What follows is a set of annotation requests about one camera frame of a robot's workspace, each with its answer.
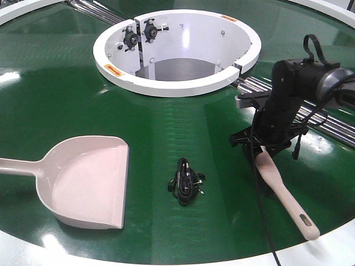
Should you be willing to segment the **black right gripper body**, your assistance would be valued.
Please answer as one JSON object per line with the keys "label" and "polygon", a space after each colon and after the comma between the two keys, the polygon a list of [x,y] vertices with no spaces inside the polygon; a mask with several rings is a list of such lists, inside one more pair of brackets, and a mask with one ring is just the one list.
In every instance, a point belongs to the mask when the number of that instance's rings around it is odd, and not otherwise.
{"label": "black right gripper body", "polygon": [[291,146],[291,140],[308,133],[308,127],[294,122],[303,103],[298,96],[276,99],[269,96],[262,109],[256,109],[252,125],[230,136],[231,146],[249,145],[255,151],[265,146],[271,156]]}

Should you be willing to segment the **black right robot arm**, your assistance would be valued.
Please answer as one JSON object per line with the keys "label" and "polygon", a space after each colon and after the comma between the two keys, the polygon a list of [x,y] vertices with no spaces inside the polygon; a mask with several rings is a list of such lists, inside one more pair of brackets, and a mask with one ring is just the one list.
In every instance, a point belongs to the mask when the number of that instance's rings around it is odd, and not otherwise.
{"label": "black right robot arm", "polygon": [[310,59],[278,61],[272,89],[237,96],[237,107],[256,109],[252,125],[230,136],[231,146],[261,147],[274,156],[308,131],[310,118],[323,108],[354,109],[354,72],[338,63]]}

